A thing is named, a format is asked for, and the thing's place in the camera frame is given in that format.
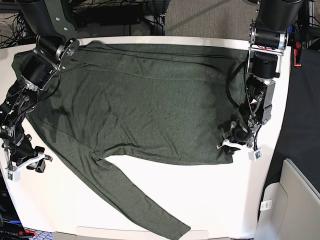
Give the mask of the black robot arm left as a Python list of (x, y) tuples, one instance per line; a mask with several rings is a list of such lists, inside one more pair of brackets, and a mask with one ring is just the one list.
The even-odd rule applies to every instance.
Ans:
[[(258, 158), (258, 133), (271, 119), (275, 78), (280, 76), (277, 66), (290, 41), (290, 26), (294, 23), (301, 0), (258, 0), (257, 18), (250, 25), (249, 48), (245, 60), (226, 80), (225, 92), (239, 116), (230, 120), (229, 130), (217, 145), (226, 155), (248, 150)], [(230, 85), (239, 71), (243, 71), (244, 102), (236, 103)]]

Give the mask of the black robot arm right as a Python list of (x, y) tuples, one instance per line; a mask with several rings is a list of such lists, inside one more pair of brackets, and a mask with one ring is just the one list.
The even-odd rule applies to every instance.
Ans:
[(80, 43), (68, 0), (20, 0), (18, 4), (36, 34), (36, 45), (0, 106), (0, 137), (9, 174), (23, 167), (42, 173), (45, 161), (52, 157), (43, 147), (32, 146), (32, 137), (25, 134), (22, 122), (43, 102), (40, 91), (59, 76)]

